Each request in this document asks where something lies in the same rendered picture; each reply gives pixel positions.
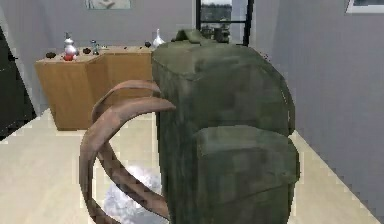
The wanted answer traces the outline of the green backpack with brown straps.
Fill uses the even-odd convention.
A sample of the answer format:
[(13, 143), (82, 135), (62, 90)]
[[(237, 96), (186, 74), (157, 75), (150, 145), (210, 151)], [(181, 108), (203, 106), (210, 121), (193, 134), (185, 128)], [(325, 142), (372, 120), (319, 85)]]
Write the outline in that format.
[[(80, 146), (79, 184), (95, 224), (120, 224), (92, 197), (101, 163), (119, 190), (169, 224), (288, 224), (299, 153), (295, 105), (284, 77), (254, 49), (182, 29), (152, 53), (150, 97), (97, 102)], [(129, 120), (156, 115), (161, 193), (135, 178), (110, 139)]]

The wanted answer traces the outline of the white vase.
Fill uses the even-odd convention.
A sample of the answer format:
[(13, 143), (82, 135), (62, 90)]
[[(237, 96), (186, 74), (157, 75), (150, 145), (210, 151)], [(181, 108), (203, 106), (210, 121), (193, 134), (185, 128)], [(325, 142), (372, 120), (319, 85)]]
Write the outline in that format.
[(159, 47), (161, 44), (164, 44), (165, 41), (160, 37), (160, 30), (156, 30), (156, 37), (154, 38), (152, 44), (154, 48)]

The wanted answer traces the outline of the black framed window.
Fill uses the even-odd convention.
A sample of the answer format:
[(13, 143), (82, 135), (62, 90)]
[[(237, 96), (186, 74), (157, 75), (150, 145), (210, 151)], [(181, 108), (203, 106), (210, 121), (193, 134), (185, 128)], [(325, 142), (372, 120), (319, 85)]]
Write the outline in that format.
[(195, 27), (205, 37), (248, 46), (255, 0), (195, 0)]

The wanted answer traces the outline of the wooden cabinet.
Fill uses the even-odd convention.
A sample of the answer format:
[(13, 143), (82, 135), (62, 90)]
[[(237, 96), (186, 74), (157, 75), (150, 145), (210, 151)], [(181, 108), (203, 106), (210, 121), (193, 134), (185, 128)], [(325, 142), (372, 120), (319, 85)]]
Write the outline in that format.
[(110, 46), (72, 61), (63, 54), (35, 62), (54, 123), (60, 131), (85, 130), (96, 102), (115, 85), (152, 78), (150, 48)]

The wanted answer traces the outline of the silver and red figurine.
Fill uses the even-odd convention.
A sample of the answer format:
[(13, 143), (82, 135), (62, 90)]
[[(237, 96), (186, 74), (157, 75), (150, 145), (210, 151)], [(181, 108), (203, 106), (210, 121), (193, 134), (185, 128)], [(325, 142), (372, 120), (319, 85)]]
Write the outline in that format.
[(74, 41), (71, 38), (71, 35), (66, 32), (65, 33), (65, 40), (64, 40), (64, 56), (63, 59), (65, 61), (72, 61), (77, 58), (78, 50), (74, 46)]

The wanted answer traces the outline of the white framed window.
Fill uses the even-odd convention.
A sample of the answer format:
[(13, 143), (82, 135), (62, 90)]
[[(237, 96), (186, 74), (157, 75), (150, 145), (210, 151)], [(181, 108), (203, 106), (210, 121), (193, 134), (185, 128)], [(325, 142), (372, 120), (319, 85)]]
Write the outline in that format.
[(384, 14), (384, 0), (349, 0), (349, 14)]

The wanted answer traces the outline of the framed wall picture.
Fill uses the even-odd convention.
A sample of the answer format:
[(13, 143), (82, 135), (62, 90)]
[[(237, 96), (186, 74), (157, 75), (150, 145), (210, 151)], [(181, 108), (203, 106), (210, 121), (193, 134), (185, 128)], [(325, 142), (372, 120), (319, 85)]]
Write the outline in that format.
[(84, 0), (87, 9), (92, 10), (115, 10), (130, 9), (131, 0)]

